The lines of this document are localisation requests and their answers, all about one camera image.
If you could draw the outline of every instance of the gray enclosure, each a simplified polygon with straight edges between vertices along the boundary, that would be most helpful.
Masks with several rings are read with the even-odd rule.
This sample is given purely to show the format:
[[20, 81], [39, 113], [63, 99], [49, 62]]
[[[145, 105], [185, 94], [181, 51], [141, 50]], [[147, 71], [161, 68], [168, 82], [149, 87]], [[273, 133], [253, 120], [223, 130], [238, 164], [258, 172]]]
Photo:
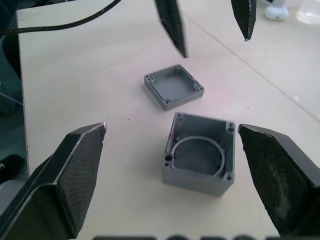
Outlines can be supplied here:
[[205, 91], [181, 65], [144, 76], [144, 84], [165, 111], [201, 98]]
[[222, 196], [235, 181], [235, 124], [176, 113], [162, 162], [162, 181]]

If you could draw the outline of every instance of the table surface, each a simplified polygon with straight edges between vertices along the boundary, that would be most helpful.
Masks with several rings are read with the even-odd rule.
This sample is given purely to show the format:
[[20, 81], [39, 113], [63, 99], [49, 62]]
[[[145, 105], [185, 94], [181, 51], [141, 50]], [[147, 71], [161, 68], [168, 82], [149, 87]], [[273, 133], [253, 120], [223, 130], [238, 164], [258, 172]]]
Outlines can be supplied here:
[[[110, 0], [77, 0], [18, 11], [18, 26], [73, 22]], [[152, 235], [164, 239], [277, 231], [254, 188], [236, 135], [235, 183], [212, 197], [161, 182], [175, 112], [269, 128], [290, 136], [320, 166], [320, 29], [263, 17], [244, 42], [230, 1], [180, 1], [188, 59], [159, 24], [151, 0], [122, 1], [87, 24], [20, 34], [30, 174], [63, 137], [106, 122], [96, 188], [78, 239]], [[165, 112], [143, 76], [181, 64], [204, 87], [201, 99]]]

